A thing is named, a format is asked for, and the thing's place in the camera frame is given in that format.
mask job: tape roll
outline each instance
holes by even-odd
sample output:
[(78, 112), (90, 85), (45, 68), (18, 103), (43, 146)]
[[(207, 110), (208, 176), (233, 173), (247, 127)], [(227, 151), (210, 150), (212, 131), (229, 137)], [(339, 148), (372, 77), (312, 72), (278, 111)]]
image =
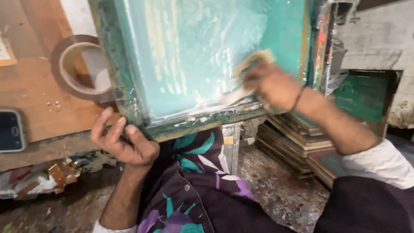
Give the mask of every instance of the tape roll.
[[(98, 38), (90, 35), (74, 35), (61, 40), (53, 49), (51, 54), (51, 69), (56, 82), (69, 94), (80, 99), (91, 100), (98, 103), (114, 101), (113, 90), (109, 81), (109, 74), (106, 68), (96, 74), (95, 88), (87, 87), (76, 79), (75, 58), (80, 53), (89, 49), (99, 49)], [(104, 56), (99, 55), (100, 61), (92, 61), (92, 64), (99, 63), (105, 67)]]

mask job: wooden frame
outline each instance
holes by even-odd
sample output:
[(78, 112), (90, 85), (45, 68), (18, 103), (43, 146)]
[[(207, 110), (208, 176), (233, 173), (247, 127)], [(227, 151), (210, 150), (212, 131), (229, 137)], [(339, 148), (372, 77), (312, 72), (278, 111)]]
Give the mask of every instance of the wooden frame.
[[(108, 70), (114, 86), (119, 111), (126, 116), (130, 124), (138, 126), (146, 137), (162, 142), (224, 124), (244, 121), (266, 113), (260, 102), (250, 97), (243, 103), (220, 111), (198, 112), (172, 117), (163, 122), (149, 122), (148, 119), (143, 117), (146, 112), (143, 99), (136, 94), (137, 90), (133, 91), (133, 88), (136, 87), (130, 78), (132, 74), (122, 37), (122, 31), (125, 29), (121, 28), (119, 23), (120, 20), (125, 20), (126, 15), (118, 14), (115, 6), (116, 1), (89, 0), (89, 4), (100, 43), (108, 59)], [(318, 6), (314, 4), (313, 14), (317, 14)], [(321, 30), (313, 29), (311, 32), (311, 43), (315, 45), (313, 46), (315, 49), (309, 51), (310, 59), (307, 76), (311, 77), (308, 81), (318, 90), (320, 89), (320, 83), (323, 83), (321, 80), (326, 79), (322, 72), (326, 60), (325, 51), (331, 52), (330, 48), (325, 49), (329, 45), (328, 37), (333, 29), (331, 21), (334, 18), (331, 17), (331, 12), (333, 11), (328, 11), (323, 18)]]

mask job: concrete floor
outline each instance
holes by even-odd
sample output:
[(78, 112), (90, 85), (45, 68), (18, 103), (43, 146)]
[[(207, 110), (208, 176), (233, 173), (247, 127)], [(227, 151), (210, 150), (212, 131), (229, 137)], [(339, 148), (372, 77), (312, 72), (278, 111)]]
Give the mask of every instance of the concrete floor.
[[(329, 192), (313, 178), (297, 180), (254, 146), (240, 148), (239, 173), (267, 214), (300, 232), (312, 232)], [(61, 194), (40, 195), (35, 200), (0, 201), (3, 233), (91, 232), (121, 170), (104, 167), (84, 173)]]

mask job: floral shirt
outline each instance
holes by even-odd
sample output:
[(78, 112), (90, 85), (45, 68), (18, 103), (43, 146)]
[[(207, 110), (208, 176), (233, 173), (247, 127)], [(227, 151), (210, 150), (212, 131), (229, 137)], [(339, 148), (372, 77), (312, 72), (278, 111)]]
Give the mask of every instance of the floral shirt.
[[(97, 222), (94, 233), (294, 233), (272, 221), (244, 181), (230, 175), (219, 128), (186, 135), (160, 146), (160, 156), (144, 181), (137, 226), (111, 231)], [(361, 167), (356, 164), (358, 157), (350, 158), (342, 162), (353, 170)], [(406, 166), (403, 161), (398, 168), (402, 168), (401, 164)], [(414, 189), (402, 190), (376, 177), (366, 177), (335, 180), (315, 232), (389, 232), (390, 229), (411, 232), (414, 229)], [(405, 182), (412, 187), (414, 178)]]

